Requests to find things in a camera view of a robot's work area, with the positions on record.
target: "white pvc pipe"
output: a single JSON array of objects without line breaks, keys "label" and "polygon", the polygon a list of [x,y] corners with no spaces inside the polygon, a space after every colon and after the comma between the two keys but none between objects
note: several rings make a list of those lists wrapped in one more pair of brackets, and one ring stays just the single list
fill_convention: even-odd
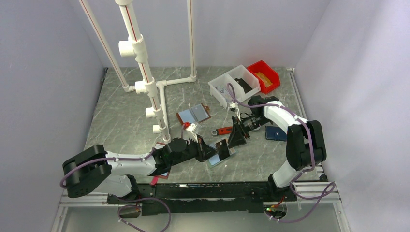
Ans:
[{"label": "white pvc pipe", "polygon": [[101,45],[104,48],[105,53],[107,54],[111,64],[113,65],[113,68],[117,73],[119,81],[122,84],[122,88],[126,92],[134,91],[133,86],[129,86],[127,84],[127,81],[125,80],[124,75],[122,74],[121,69],[119,68],[117,60],[115,59],[114,54],[111,51],[110,46],[108,45],[108,42],[107,42],[107,40],[106,40],[106,38],[103,34],[103,31],[101,30],[100,25],[98,24],[98,22],[97,22],[97,20],[94,16],[94,13],[92,12],[92,10],[91,10],[91,8],[88,4],[88,1],[87,0],[78,0],[78,1],[80,2],[81,6],[83,7],[83,10],[87,15],[88,20],[90,21],[92,28],[94,29],[95,33],[97,34],[97,37],[100,40]]},{"label": "white pvc pipe", "polygon": [[194,37],[193,37],[193,18],[192,18],[192,0],[187,0],[187,8],[188,8],[188,31],[190,34],[190,62],[191,62],[191,75],[190,76],[196,79]]},{"label": "white pvc pipe", "polygon": [[162,83],[159,83],[158,89],[160,90],[161,107],[164,112],[164,121],[165,121],[165,124],[168,126],[168,115],[166,112],[165,91],[164,91],[165,86]]},{"label": "white pvc pipe", "polygon": [[[133,44],[134,51],[136,53],[135,60],[138,62],[141,74],[143,76],[144,85],[147,88],[147,94],[151,100],[152,107],[157,112],[161,109],[161,103],[158,99],[157,88],[154,78],[151,74],[151,69],[148,63],[148,56],[146,55],[146,46],[143,36],[141,35],[137,19],[135,17],[134,8],[132,6],[133,0],[116,0],[121,10],[122,18],[124,19],[125,26],[127,28],[129,41]],[[167,143],[171,141],[168,126],[164,121],[164,116],[157,115],[159,131],[162,133],[162,139]]]}]

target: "white storage box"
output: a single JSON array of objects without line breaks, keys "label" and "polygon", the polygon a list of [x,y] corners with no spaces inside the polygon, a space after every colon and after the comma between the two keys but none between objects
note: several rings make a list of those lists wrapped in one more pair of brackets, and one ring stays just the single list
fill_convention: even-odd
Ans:
[{"label": "white storage box", "polygon": [[[243,79],[252,88],[252,90],[245,93],[244,89],[235,81],[236,78]],[[236,98],[240,102],[243,102],[261,91],[259,80],[243,65],[239,65],[238,67],[227,71],[221,76],[208,82],[211,95],[214,96],[224,108],[226,108],[228,103],[234,101],[227,91],[226,85],[228,83],[231,83],[234,87]]]}]

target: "red object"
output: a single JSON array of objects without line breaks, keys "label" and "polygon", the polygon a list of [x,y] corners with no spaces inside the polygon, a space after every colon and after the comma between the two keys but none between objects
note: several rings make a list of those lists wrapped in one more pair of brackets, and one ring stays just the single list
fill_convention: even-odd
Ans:
[{"label": "red object", "polygon": [[185,130],[186,128],[188,128],[191,125],[191,123],[189,122],[184,122],[184,124],[182,124],[182,128]]},{"label": "red object", "polygon": [[[269,93],[270,91],[280,86],[279,74],[271,69],[263,60],[249,65],[247,69],[259,80],[262,93]],[[272,84],[266,87],[265,83],[258,77],[258,75],[256,75],[256,73],[263,73],[266,78],[268,78],[269,81],[272,82]]]},{"label": "red object", "polygon": [[232,132],[232,127],[223,127],[217,129],[217,135],[230,134]]},{"label": "red object", "polygon": [[157,184],[157,181],[158,181],[158,176],[154,176],[149,184],[154,186]]}]

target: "white wall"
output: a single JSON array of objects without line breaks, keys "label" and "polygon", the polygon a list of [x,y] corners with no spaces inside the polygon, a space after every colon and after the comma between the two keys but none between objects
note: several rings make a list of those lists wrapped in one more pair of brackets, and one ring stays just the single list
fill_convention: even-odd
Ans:
[{"label": "white wall", "polygon": [[67,1],[0,2],[0,231],[50,231],[102,74]]},{"label": "white wall", "polygon": [[410,230],[410,2],[332,0],[296,66],[352,230]]},{"label": "white wall", "polygon": [[[121,67],[118,41],[128,35],[114,0],[88,0]],[[192,0],[198,66],[250,65],[294,67],[330,0]],[[80,4],[71,0],[104,66],[111,67]],[[141,33],[152,66],[189,66],[186,0],[135,0]]]}]

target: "gray marble floor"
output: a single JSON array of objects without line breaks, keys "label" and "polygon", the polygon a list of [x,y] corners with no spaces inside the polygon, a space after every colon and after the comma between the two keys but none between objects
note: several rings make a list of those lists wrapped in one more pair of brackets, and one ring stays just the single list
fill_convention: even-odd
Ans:
[{"label": "gray marble floor", "polygon": [[[168,124],[173,138],[180,134],[181,125],[176,113],[203,103],[210,108],[211,118],[201,123],[201,132],[206,143],[218,137],[211,130],[231,126],[233,112],[223,109],[210,95],[208,81],[220,76],[233,67],[198,67],[198,81],[167,86],[165,97],[168,110]],[[276,96],[285,106],[300,115],[292,82],[283,67],[274,68],[280,75],[281,85],[271,93],[262,96]],[[188,77],[189,67],[153,67],[152,75],[156,80],[172,80]],[[139,69],[122,69],[127,82],[132,84],[142,80]],[[156,142],[161,142],[159,134],[152,133],[154,118],[146,118],[145,108],[150,107],[146,94],[126,93],[122,90],[116,73],[109,69],[94,112],[86,148],[103,144],[106,150],[122,154],[143,154]],[[241,108],[241,112],[250,112]],[[236,147],[237,153],[220,165],[210,168],[206,163],[195,159],[172,167],[167,180],[159,182],[227,182],[261,181],[278,170],[286,160],[285,142],[265,139],[264,126],[252,131],[246,145]],[[152,177],[136,176],[137,182],[149,183]],[[301,179],[316,180],[314,174],[305,174]]]}]

